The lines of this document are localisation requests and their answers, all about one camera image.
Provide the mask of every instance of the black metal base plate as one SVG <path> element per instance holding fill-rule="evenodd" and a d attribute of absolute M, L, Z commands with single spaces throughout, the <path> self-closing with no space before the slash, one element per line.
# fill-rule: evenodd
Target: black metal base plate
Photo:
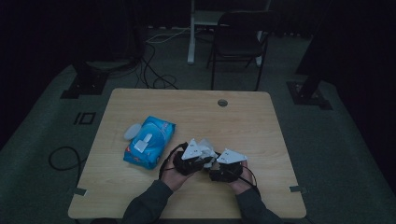
<path fill-rule="evenodd" d="M 69 90 L 62 93 L 61 99 L 78 99 L 80 95 L 101 95 L 106 85 L 108 73 L 97 73 L 89 85 L 81 85 L 78 77 L 71 84 Z"/>
<path fill-rule="evenodd" d="M 304 98 L 299 95 L 301 87 L 304 85 L 303 82 L 286 82 L 288 84 L 289 92 L 296 105 L 318 105 L 322 110 L 332 110 L 330 102 L 323 98 L 320 90 L 317 89 L 311 96 L 311 98 Z"/>

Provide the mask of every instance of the chair seat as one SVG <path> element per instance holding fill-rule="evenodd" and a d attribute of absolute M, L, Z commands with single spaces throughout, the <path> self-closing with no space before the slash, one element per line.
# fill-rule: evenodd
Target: chair seat
<path fill-rule="evenodd" d="M 215 48 L 222 57 L 259 57 L 262 46 L 255 32 L 219 30 Z"/>

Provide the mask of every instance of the wooden table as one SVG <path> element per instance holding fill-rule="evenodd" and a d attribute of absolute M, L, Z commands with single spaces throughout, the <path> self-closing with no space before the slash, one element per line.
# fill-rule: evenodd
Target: wooden table
<path fill-rule="evenodd" d="M 228 105 L 219 106 L 220 99 Z M 176 124 L 154 170 L 122 160 L 130 143 L 125 131 L 148 116 Z M 301 193 L 290 192 L 298 183 L 268 93 L 136 89 L 112 92 L 78 183 L 87 193 L 75 194 L 69 216 L 122 217 L 129 202 L 158 179 L 169 151 L 192 138 L 208 139 L 217 152 L 227 147 L 247 155 L 266 206 L 283 218 L 305 216 Z M 202 171 L 171 196 L 162 218 L 240 218 L 240 213 L 231 189 Z"/>

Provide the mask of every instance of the chair backrest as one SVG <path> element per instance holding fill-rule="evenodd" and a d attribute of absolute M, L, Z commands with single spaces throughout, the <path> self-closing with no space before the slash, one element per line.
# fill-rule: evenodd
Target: chair backrest
<path fill-rule="evenodd" d="M 272 33 L 279 22 L 280 16 L 275 11 L 230 11 L 220 17 L 218 28 Z"/>

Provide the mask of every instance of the long sleeve shirt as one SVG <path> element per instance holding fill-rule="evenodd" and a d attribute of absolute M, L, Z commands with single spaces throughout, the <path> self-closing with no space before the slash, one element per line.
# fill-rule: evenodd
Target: long sleeve shirt
<path fill-rule="evenodd" d="M 141 195 L 134 198 L 126 209 L 122 224 L 154 223 L 161 216 L 168 198 L 173 194 L 161 180 L 155 180 Z M 244 224 L 280 224 L 282 219 L 268 210 L 253 190 L 236 195 Z"/>

